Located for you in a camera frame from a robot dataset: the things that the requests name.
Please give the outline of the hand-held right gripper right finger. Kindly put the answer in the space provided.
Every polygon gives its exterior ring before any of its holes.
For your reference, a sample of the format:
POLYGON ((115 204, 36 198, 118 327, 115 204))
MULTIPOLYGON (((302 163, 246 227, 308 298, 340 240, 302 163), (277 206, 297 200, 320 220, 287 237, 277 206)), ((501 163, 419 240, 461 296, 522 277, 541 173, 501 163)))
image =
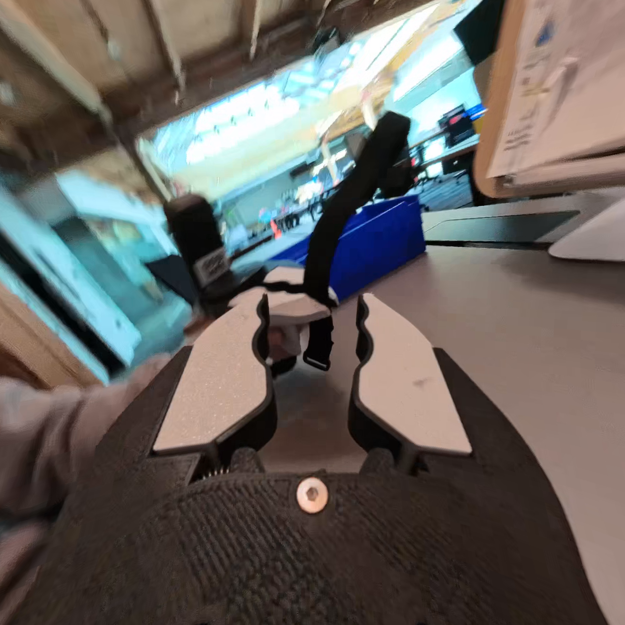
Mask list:
POLYGON ((358 297, 358 364, 348 430, 365 452, 390 453, 400 471, 425 456, 472 457, 473 448, 431 342, 372 293, 358 297))

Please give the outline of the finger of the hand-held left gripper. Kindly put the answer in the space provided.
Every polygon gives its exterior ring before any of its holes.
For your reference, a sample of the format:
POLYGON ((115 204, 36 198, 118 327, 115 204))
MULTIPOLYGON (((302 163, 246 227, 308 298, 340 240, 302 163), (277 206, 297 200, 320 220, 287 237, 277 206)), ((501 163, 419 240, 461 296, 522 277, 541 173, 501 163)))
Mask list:
POLYGON ((229 301, 229 308, 257 303, 268 297, 270 316, 268 341, 269 359, 282 361, 301 354, 301 334, 313 322, 331 317, 331 309, 306 294, 271 292, 266 288, 252 288, 229 301))
POLYGON ((270 307, 336 307, 339 299, 329 274, 313 268, 306 282, 301 266, 277 266, 267 273, 262 286, 270 307))

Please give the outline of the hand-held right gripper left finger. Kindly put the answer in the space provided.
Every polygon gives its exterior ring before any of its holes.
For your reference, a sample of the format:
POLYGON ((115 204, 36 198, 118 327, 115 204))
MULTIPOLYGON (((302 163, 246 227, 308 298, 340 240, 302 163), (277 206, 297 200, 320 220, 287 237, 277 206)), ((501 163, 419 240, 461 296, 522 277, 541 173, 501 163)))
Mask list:
POLYGON ((156 456, 199 452, 213 468, 239 448, 262 449, 277 408, 269 357, 268 296, 238 303, 198 336, 152 445, 156 456))

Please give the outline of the blue storage bin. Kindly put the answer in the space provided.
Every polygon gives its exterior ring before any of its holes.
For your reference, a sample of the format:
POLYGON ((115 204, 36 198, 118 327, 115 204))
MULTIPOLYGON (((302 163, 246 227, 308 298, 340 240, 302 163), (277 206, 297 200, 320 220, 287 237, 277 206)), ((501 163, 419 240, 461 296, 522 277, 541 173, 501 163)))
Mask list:
POLYGON ((366 204, 338 239, 329 275, 332 299, 340 304, 425 251, 417 195, 366 204))

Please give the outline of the person's left forearm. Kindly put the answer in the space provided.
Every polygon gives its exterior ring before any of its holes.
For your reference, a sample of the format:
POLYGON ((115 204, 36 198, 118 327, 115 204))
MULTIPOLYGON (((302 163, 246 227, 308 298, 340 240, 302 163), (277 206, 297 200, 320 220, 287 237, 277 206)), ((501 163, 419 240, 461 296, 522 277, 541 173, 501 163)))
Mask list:
POLYGON ((109 386, 36 389, 1 377, 1 623, 35 582, 79 472, 124 410, 170 361, 159 354, 109 386))

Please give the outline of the grey desk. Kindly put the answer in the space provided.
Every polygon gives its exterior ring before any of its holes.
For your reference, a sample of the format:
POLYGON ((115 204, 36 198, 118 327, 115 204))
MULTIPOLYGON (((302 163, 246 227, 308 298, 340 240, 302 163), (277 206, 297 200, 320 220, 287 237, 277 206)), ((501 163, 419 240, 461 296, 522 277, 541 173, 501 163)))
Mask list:
POLYGON ((624 265, 434 247, 365 288, 444 349, 512 422, 624 623, 624 265))

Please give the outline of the wooden document stand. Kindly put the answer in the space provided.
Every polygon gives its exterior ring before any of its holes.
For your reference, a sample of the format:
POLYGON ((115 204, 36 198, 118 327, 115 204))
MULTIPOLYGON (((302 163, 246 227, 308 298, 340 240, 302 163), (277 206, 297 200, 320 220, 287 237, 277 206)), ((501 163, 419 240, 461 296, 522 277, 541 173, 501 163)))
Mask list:
POLYGON ((565 261, 624 262, 624 153, 599 160, 547 166, 520 182, 488 177, 499 132, 506 118, 515 41, 525 1, 506 1, 496 49, 475 66, 474 79, 486 112, 474 159, 480 192, 495 202, 479 217, 579 211, 579 215, 531 244, 480 243, 512 248, 543 248, 565 261))

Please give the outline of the black panel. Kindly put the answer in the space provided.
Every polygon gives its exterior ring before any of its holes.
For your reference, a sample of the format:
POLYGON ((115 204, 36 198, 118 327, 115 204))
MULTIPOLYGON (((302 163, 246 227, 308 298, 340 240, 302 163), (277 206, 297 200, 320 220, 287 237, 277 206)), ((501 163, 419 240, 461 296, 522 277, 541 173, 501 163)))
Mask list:
POLYGON ((480 1, 454 27, 473 66, 485 61, 496 49, 505 1, 480 1))

